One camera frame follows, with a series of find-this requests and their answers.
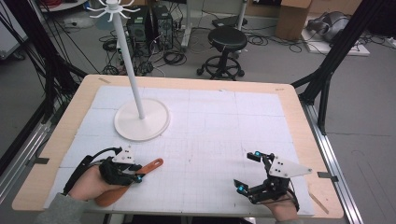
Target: sleeve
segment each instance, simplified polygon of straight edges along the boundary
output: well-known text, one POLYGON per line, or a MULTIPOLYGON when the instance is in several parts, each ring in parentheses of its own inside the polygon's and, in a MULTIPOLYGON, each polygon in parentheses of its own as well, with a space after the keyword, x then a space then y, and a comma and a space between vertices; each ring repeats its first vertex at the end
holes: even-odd
POLYGON ((59 193, 49 208, 37 216, 35 224, 80 224, 79 219, 87 204, 59 193))
POLYGON ((277 221, 275 224, 304 224, 302 220, 277 221))

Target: chair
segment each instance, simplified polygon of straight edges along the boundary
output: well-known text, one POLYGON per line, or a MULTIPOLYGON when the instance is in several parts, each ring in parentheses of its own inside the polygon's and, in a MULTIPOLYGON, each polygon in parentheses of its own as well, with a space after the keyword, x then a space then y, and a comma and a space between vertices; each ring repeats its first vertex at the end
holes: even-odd
POLYGON ((202 67, 197 69, 197 75, 203 74, 205 69, 212 76, 210 79, 217 77, 236 81, 236 76, 244 76, 245 72, 241 69, 239 62, 228 57, 228 54, 243 49, 248 44, 245 34, 230 26, 220 26, 210 31, 207 38, 209 43, 221 52, 221 56, 214 56, 206 60, 202 67), (218 63, 213 63, 212 61, 216 59, 219 59, 218 63), (233 64, 227 65, 228 60, 231 60, 233 64))

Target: wooden table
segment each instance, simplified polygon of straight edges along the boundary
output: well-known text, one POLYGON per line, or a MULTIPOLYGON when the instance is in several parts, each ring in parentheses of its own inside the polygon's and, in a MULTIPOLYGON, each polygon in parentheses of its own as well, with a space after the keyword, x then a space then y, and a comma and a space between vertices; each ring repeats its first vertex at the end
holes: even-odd
MULTIPOLYGON (((277 94, 300 163, 313 168, 316 172, 327 172, 298 96, 291 85, 161 77, 137 77, 136 80, 139 87, 277 94)), ((13 209, 19 211, 43 210, 64 154, 70 148, 78 127, 90 109, 96 92, 104 85, 130 86, 130 82, 128 77, 89 75, 84 78, 40 155, 41 158, 49 158, 49 162, 47 164, 35 164, 12 204, 13 209)), ((316 173, 313 173, 312 175, 306 175, 305 180, 315 208, 314 217, 341 218, 344 215, 332 181, 329 178, 319 178, 316 173)))

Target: orange handle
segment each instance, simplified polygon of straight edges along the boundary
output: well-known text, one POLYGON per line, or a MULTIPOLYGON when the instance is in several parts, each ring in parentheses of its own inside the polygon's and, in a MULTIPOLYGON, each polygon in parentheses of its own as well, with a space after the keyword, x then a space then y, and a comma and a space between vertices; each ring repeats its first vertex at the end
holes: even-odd
MULTIPOLYGON (((146 175, 149 172, 157 169, 163 164, 163 159, 159 158, 151 163, 145 165, 140 170, 136 171, 136 174, 146 175)), ((101 207, 107 207, 116 202, 127 190, 129 186, 122 187, 120 189, 108 190, 95 198, 95 203, 101 207)))

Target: human hand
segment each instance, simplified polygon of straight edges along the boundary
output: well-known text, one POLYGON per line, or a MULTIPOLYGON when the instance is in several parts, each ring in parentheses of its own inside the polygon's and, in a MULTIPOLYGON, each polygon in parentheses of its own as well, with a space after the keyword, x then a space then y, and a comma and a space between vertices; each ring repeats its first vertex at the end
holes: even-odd
POLYGON ((263 201, 262 204, 264 204, 271 210, 276 221, 299 219, 297 216, 296 206, 287 194, 281 196, 277 201, 266 200, 263 201))
POLYGON ((119 189, 121 185, 109 185, 102 178, 99 165, 90 167, 76 182, 68 195, 76 200, 88 201, 111 189, 119 189))

